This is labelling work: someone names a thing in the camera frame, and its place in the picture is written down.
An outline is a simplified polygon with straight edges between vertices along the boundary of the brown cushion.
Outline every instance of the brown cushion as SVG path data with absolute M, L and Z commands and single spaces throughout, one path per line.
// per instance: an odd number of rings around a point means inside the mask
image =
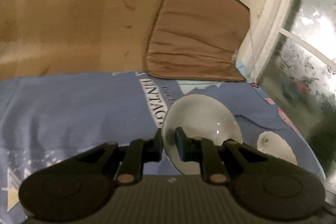
M 232 55 L 250 26 L 238 0 L 163 0 L 145 56 L 160 78 L 245 81 Z

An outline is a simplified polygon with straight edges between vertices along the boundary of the white ceramic dish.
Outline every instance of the white ceramic dish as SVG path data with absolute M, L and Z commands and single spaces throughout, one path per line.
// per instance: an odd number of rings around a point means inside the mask
M 257 141 L 257 150 L 297 165 L 292 148 L 282 137 L 272 131 L 265 131 L 260 134 Z
M 168 110 L 162 127 L 165 152 L 172 164 L 184 175 L 200 173 L 197 162 L 182 162 L 175 143 L 175 129 L 182 127 L 189 138 L 211 139 L 221 145 L 227 139 L 242 143 L 242 135 L 236 118 L 216 99 L 191 94 L 177 100 Z

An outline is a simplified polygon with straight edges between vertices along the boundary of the small white bowl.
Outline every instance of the small white bowl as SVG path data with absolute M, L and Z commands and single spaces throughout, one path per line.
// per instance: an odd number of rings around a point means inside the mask
M 292 148 L 283 138 L 272 131 L 265 131 L 260 134 L 257 141 L 257 150 L 297 165 Z
M 215 145 L 227 139 L 243 142 L 236 118 L 221 102 L 202 94 L 178 99 L 166 114 L 162 139 L 169 160 L 184 175 L 197 175 L 200 167 L 197 162 L 181 161 L 175 142 L 177 127 L 182 127 L 189 138 L 207 138 Z

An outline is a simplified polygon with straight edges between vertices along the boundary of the window pane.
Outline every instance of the window pane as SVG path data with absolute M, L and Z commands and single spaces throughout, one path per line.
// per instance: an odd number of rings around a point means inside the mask
M 292 0 L 283 28 L 336 61 L 336 0 Z
M 331 175 L 336 151 L 336 72 L 281 34 L 259 85 L 308 141 L 326 175 Z

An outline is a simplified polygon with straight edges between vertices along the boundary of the ribbed gray surface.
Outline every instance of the ribbed gray surface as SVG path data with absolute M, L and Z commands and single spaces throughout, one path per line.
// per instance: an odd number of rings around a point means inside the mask
M 28 223 L 43 222 L 30 220 Z M 228 189 L 208 185 L 200 176 L 148 176 L 137 185 L 119 187 L 109 203 L 95 215 L 71 222 L 71 224 L 87 223 L 267 224 L 278 222 L 264 220 L 247 212 L 234 201 Z M 318 222 L 312 217 L 292 223 Z

